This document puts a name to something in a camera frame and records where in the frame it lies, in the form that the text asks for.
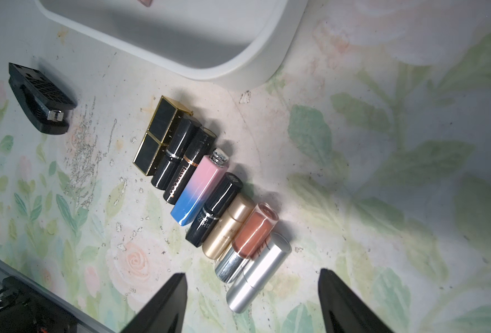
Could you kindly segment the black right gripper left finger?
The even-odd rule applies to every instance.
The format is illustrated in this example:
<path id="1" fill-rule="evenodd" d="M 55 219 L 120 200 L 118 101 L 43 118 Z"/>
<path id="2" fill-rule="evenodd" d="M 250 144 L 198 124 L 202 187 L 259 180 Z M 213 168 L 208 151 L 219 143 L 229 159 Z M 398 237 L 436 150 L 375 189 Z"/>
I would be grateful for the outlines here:
<path id="1" fill-rule="evenodd" d="M 187 307 L 187 278 L 175 273 L 122 333 L 181 333 Z"/>

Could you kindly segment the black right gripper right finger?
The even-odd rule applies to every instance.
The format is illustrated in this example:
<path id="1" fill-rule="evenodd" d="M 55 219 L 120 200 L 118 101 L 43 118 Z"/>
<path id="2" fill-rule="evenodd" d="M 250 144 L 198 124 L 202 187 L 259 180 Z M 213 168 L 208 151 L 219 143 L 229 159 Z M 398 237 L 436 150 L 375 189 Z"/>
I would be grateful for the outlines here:
<path id="1" fill-rule="evenodd" d="M 393 332 L 329 269 L 320 270 L 318 297 L 326 332 Z"/>

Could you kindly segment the silver lipstick tube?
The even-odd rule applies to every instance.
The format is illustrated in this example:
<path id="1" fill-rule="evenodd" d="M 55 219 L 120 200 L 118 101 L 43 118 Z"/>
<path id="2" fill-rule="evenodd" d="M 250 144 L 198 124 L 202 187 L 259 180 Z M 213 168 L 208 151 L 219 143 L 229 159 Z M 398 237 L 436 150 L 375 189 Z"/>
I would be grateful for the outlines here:
<path id="1" fill-rule="evenodd" d="M 234 313 L 243 313 L 291 252 L 290 243 L 280 233 L 270 233 L 227 292 L 229 308 Z"/>

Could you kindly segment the red lip gloss tube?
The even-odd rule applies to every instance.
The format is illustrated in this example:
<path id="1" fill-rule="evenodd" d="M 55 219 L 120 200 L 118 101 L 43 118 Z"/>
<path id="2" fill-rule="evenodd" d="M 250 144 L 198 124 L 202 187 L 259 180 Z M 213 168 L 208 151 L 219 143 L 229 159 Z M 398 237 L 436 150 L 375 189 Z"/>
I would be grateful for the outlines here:
<path id="1" fill-rule="evenodd" d="M 245 267 L 279 221 L 276 211 L 267 203 L 255 206 L 229 249 L 216 266 L 216 277 L 228 284 Z"/>

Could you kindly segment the gold lipstick tube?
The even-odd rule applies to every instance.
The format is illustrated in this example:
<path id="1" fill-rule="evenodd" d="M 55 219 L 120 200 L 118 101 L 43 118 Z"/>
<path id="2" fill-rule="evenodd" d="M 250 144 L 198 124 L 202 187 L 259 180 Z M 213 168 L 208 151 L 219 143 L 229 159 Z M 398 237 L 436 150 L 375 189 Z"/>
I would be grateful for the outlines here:
<path id="1" fill-rule="evenodd" d="M 249 196 L 237 194 L 204 241 L 202 250 L 205 256 L 219 259 L 254 208 L 255 203 Z"/>

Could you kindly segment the black round lipstick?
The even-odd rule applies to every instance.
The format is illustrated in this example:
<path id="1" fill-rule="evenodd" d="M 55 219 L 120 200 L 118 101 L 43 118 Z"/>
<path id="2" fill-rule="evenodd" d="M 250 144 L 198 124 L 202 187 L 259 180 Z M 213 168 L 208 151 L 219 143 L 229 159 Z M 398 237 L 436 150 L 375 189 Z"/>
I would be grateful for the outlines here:
<path id="1" fill-rule="evenodd" d="M 240 178 L 226 172 L 196 215 L 185 239 L 195 247 L 200 247 L 243 186 Z"/>

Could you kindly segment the pink blue gradient lipstick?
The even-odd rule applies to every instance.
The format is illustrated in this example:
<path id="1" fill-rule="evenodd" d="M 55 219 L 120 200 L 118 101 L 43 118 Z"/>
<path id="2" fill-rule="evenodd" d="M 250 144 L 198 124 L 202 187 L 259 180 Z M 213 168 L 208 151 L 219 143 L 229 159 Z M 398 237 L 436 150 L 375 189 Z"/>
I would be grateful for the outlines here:
<path id="1" fill-rule="evenodd" d="M 205 155 L 179 196 L 171 216 L 180 226 L 192 223 L 228 169 L 229 157 L 220 148 Z"/>

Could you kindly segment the black copper-band lipstick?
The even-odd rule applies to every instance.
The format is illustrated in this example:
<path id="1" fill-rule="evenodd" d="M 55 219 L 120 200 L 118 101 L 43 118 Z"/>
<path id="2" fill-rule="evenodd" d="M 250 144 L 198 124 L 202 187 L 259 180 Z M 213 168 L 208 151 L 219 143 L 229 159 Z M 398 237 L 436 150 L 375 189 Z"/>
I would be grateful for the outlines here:
<path id="1" fill-rule="evenodd" d="M 211 130 L 201 127 L 191 140 L 172 179 L 164 191 L 163 198 L 175 205 L 184 191 L 186 184 L 197 169 L 199 163 L 208 154 L 217 136 Z"/>

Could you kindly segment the black silver-band lipstick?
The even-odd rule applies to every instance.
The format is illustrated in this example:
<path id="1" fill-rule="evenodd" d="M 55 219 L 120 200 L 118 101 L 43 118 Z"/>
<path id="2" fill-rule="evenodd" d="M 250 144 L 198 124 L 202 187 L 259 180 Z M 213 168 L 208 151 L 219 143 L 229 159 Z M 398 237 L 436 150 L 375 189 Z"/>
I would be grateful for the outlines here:
<path id="1" fill-rule="evenodd" d="M 201 123 L 193 116 L 186 115 L 180 120 L 165 155 L 152 177 L 152 186 L 159 190 L 168 187 L 189 143 L 200 127 Z"/>

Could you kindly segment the white storage box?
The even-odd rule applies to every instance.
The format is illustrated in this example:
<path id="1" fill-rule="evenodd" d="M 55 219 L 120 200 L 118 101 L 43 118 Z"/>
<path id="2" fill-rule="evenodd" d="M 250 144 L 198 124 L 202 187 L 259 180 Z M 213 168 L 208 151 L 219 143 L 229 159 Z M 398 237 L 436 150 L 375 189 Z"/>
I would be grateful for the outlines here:
<path id="1" fill-rule="evenodd" d="M 38 1 L 49 19 L 190 80 L 245 91 L 277 71 L 306 1 Z"/>

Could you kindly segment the detached black gripper finger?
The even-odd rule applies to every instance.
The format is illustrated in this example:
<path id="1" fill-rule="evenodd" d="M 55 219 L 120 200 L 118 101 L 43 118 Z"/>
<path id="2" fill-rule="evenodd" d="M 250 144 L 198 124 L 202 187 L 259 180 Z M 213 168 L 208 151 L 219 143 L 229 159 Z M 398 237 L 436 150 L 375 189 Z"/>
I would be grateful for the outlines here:
<path id="1" fill-rule="evenodd" d="M 65 134 L 66 113 L 76 103 L 37 69 L 10 62 L 8 72 L 12 92 L 30 123 L 46 135 Z"/>

